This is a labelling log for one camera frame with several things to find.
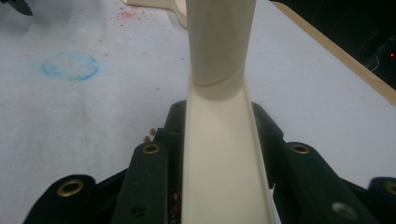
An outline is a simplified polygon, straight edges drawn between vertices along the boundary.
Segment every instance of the cardboard tube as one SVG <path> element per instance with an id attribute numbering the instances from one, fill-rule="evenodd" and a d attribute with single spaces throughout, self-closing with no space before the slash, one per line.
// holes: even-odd
<path id="1" fill-rule="evenodd" d="M 244 75 L 255 0 L 187 0 L 191 76 L 198 86 Z"/>

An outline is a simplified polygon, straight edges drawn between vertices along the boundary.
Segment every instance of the red stain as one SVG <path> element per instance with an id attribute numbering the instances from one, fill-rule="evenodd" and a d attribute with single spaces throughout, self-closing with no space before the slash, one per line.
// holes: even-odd
<path id="1" fill-rule="evenodd" d="M 127 11 L 123 11 L 121 13 L 119 13 L 119 15 L 117 17 L 121 17 L 122 19 L 131 19 L 136 15 L 136 13 L 131 13 L 131 12 L 127 12 Z"/>

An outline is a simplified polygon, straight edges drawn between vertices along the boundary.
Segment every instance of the metal screw hole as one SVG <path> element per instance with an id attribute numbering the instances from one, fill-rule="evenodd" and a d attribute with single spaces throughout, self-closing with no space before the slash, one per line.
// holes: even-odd
<path id="1" fill-rule="evenodd" d="M 70 197 L 79 193 L 84 187 L 84 182 L 79 179 L 72 179 L 64 182 L 56 191 L 58 196 L 63 198 Z"/>
<path id="2" fill-rule="evenodd" d="M 293 146 L 291 149 L 299 154 L 308 154 L 309 153 L 309 148 L 306 148 L 303 146 Z"/>
<path id="3" fill-rule="evenodd" d="M 148 207 L 145 204 L 137 204 L 131 209 L 131 214 L 134 217 L 144 217 L 148 212 Z"/>
<path id="4" fill-rule="evenodd" d="M 143 148 L 143 152 L 146 154 L 154 154 L 160 151 L 157 145 L 149 145 Z"/>
<path id="5" fill-rule="evenodd" d="M 356 221 L 358 220 L 358 214 L 356 213 L 355 209 L 353 209 L 351 206 L 344 204 L 344 203 L 333 203 L 332 204 L 332 210 L 340 217 L 351 220 L 351 221 Z"/>

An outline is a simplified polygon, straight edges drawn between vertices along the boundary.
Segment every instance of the blue circle marking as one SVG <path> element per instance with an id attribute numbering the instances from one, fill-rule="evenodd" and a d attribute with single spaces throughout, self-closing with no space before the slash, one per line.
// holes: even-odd
<path id="1" fill-rule="evenodd" d="M 90 54 L 78 51 L 58 53 L 48 58 L 42 68 L 48 76 L 69 81 L 84 81 L 99 71 L 97 61 Z"/>

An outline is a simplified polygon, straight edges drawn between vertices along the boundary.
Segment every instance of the wooden edge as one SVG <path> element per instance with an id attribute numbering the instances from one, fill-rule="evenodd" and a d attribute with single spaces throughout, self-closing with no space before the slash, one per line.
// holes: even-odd
<path id="1" fill-rule="evenodd" d="M 356 75 L 363 79 L 373 89 L 380 93 L 385 99 L 391 104 L 396 105 L 396 90 L 390 87 L 381 78 L 377 77 L 370 70 L 364 67 L 361 63 L 356 61 L 352 56 L 346 53 L 343 49 L 338 47 L 332 42 L 326 35 L 321 33 L 309 22 L 300 17 L 297 13 L 291 10 L 288 6 L 279 3 L 272 2 L 277 8 L 279 8 L 286 16 L 300 26 L 306 33 L 311 35 L 315 40 L 319 42 L 324 48 L 332 53 L 338 60 L 344 65 L 351 69 Z"/>

